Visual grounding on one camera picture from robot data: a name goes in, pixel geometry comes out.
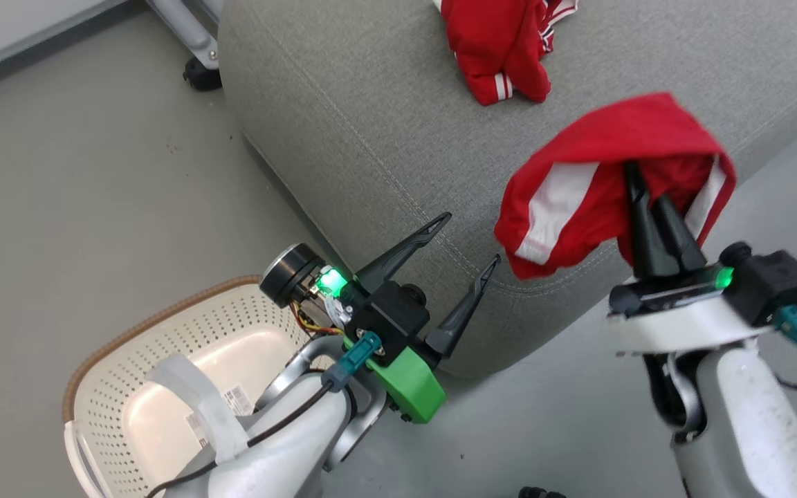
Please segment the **grey fabric sofa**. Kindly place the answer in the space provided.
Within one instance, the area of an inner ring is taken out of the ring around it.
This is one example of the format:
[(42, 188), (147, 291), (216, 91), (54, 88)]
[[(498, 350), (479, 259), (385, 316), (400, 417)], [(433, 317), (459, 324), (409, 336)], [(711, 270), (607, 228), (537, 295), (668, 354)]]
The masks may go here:
[(475, 101), (433, 0), (226, 0), (221, 74), (241, 132), (351, 269), (441, 212), (399, 274), (440, 320), (500, 251), (507, 181), (588, 111), (668, 91), (733, 158), (708, 247), (797, 255), (797, 0), (580, 0), (542, 104)]

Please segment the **red shorts with white panels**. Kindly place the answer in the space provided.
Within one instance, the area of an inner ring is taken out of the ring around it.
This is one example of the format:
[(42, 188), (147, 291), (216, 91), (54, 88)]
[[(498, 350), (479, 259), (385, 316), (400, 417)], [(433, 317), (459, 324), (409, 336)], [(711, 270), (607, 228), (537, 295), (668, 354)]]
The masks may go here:
[(668, 195), (702, 245), (738, 182), (718, 139), (669, 93), (636, 95), (586, 113), (513, 174), (495, 225), (513, 274), (550, 277), (616, 240), (632, 262), (624, 165)]

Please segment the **left gripper with green mount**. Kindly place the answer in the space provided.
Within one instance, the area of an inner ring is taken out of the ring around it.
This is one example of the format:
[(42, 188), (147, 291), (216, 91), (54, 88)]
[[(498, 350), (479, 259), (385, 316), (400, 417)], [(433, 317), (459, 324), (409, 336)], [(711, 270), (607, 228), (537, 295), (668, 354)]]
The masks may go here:
[[(353, 344), (357, 340), (351, 340), (345, 328), (354, 307), (392, 280), (402, 265), (418, 249), (429, 245), (451, 218), (451, 212), (443, 212), (351, 277), (326, 265), (309, 246), (303, 243), (291, 246), (266, 269), (262, 291), (279, 308), (290, 306), (300, 311), (301, 306), (308, 304), (322, 311), (322, 318), (301, 321), (301, 326), (310, 331), (340, 333), (347, 344)], [(446, 392), (434, 377), (434, 369), (455, 352), (500, 262), (501, 256), (494, 255), (439, 326), (426, 338), (419, 333), (424, 356), (405, 350), (386, 368), (378, 366), (372, 357), (364, 365), (385, 388), (392, 400), (392, 409), (399, 411), (405, 421), (429, 423), (445, 403)]]

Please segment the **white basket label sticker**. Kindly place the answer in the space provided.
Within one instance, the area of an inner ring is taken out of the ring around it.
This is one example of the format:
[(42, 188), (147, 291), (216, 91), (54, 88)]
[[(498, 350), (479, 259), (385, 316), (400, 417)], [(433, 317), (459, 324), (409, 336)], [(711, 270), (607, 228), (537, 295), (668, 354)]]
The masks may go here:
[[(241, 385), (235, 385), (235, 387), (224, 391), (221, 396), (230, 407), (235, 418), (240, 422), (240, 425), (244, 429), (248, 429), (250, 423), (252, 423), (255, 406), (250, 401), (246, 390)], [(193, 411), (185, 417), (185, 421), (193, 435), (195, 435), (197, 442), (199, 442), (200, 448), (206, 447), (208, 445), (208, 431), (203, 427), (201, 416), (196, 411)]]

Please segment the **black caster wheel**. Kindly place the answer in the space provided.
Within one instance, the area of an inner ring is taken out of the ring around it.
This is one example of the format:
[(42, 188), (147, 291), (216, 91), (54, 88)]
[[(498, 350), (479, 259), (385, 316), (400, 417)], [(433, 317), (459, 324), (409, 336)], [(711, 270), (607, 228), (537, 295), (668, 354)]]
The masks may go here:
[(189, 59), (183, 70), (183, 81), (190, 86), (193, 91), (211, 92), (222, 88), (221, 75), (219, 70), (206, 68), (195, 57)]

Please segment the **red jacket with striped cuffs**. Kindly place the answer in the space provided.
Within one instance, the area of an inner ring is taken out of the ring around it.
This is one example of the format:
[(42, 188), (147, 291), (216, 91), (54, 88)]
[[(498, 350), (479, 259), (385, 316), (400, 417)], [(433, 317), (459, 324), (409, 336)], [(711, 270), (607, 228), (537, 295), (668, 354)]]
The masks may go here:
[(447, 44), (480, 105), (522, 95), (543, 103), (551, 82), (543, 59), (554, 28), (579, 0), (431, 0), (446, 23)]

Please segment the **right gripper with white mount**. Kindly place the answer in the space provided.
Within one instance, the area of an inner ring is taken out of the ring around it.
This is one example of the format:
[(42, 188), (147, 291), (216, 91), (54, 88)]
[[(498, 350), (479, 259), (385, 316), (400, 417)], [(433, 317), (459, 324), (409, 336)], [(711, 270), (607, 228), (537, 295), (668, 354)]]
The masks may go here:
[(733, 269), (706, 267), (702, 249), (671, 197), (659, 196), (651, 210), (651, 190), (638, 162), (624, 164), (624, 180), (632, 267), (640, 281), (610, 291), (605, 321), (610, 348), (623, 354), (689, 352), (769, 332), (768, 325), (747, 324), (724, 299)]

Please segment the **cream perforated laundry basket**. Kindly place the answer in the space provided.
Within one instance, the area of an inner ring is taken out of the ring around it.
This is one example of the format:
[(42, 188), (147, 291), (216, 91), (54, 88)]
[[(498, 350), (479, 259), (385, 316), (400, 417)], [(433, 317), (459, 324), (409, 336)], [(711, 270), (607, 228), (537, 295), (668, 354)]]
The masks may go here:
[(161, 360), (186, 356), (219, 395), (241, 385), (255, 407), (312, 340), (259, 281), (246, 275), (187, 297), (79, 366), (64, 395), (64, 447), (88, 498), (147, 498), (205, 449), (185, 421), (193, 407), (146, 381)]

